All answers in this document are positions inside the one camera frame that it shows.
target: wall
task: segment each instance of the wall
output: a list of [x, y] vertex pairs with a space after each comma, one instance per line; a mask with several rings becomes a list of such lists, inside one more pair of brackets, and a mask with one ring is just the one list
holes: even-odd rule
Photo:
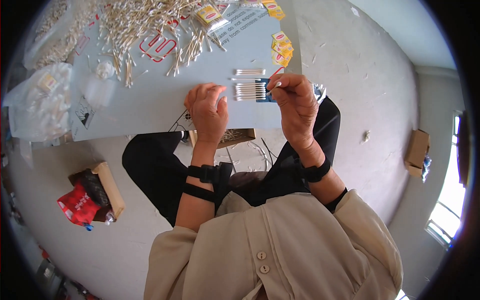
[[349, 0], [398, 43], [414, 65], [456, 69], [447, 43], [419, 0]]
[[403, 290], [417, 297], [435, 273], [445, 251], [424, 230], [440, 195], [451, 151], [453, 113], [464, 109], [455, 71], [416, 67], [420, 97], [420, 129], [430, 134], [432, 166], [425, 184], [410, 177], [400, 205], [389, 225], [400, 250]]

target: black strap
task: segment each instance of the black strap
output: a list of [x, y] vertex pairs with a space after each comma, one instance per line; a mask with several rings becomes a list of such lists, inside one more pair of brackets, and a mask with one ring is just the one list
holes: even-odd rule
[[308, 182], [319, 182], [330, 171], [331, 164], [327, 157], [325, 157], [324, 163], [318, 168], [317, 166], [300, 168], [300, 174], [302, 178]]
[[218, 183], [220, 181], [220, 169], [218, 166], [189, 166], [187, 175], [196, 177], [203, 183]]
[[335, 200], [330, 202], [329, 204], [325, 205], [326, 209], [328, 209], [330, 212], [334, 213], [336, 206], [340, 203], [340, 201], [343, 199], [343, 196], [348, 192], [347, 188], [338, 196]]
[[187, 195], [215, 203], [216, 194], [214, 192], [198, 187], [196, 185], [185, 183], [183, 185], [183, 192]]

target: floor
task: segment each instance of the floor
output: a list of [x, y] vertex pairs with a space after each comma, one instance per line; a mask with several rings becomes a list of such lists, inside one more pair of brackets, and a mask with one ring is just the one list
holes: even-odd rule
[[[303, 73], [326, 85], [341, 111], [334, 168], [388, 223], [408, 177], [402, 156], [418, 124], [413, 66], [388, 33], [362, 11], [356, 16], [346, 0], [295, 3]], [[362, 143], [367, 130], [370, 139]], [[274, 154], [285, 142], [281, 129], [257, 130], [257, 136]], [[142, 299], [151, 243], [171, 228], [121, 165], [128, 141], [121, 136], [38, 149], [33, 170], [18, 148], [9, 155], [18, 206], [32, 234], [67, 276], [105, 299]], [[263, 147], [260, 139], [254, 142]], [[185, 165], [191, 153], [187, 144], [176, 150]], [[240, 161], [237, 171], [265, 168], [246, 143], [231, 154]], [[117, 223], [99, 223], [87, 232], [65, 218], [56, 200], [71, 190], [69, 174], [102, 160], [127, 207]], [[228, 161], [225, 149], [217, 151], [216, 160]]]

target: woman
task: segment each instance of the woman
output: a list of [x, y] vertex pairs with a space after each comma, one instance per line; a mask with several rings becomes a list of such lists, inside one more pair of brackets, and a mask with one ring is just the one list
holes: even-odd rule
[[[230, 188], [216, 206], [214, 186], [173, 155], [178, 134], [137, 136], [127, 146], [127, 172], [174, 225], [153, 242], [144, 299], [394, 299], [398, 249], [330, 167], [338, 109], [327, 98], [319, 110], [302, 75], [274, 75], [267, 88], [288, 143], [243, 197]], [[213, 165], [228, 121], [226, 98], [216, 106], [225, 89], [200, 84], [185, 98], [198, 134], [192, 166]]]

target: wrist strap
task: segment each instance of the wrist strap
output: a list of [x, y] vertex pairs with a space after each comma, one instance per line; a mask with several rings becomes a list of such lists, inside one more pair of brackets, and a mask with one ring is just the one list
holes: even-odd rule
[[331, 164], [327, 157], [325, 157], [324, 163], [318, 168], [313, 167], [300, 167], [300, 174], [302, 178], [308, 182], [319, 182], [330, 171]]
[[218, 166], [189, 166], [187, 175], [198, 178], [200, 179], [200, 182], [203, 183], [216, 184], [220, 181], [220, 170]]
[[215, 203], [215, 193], [193, 184], [185, 183], [183, 185], [183, 192], [187, 195], [204, 199]]

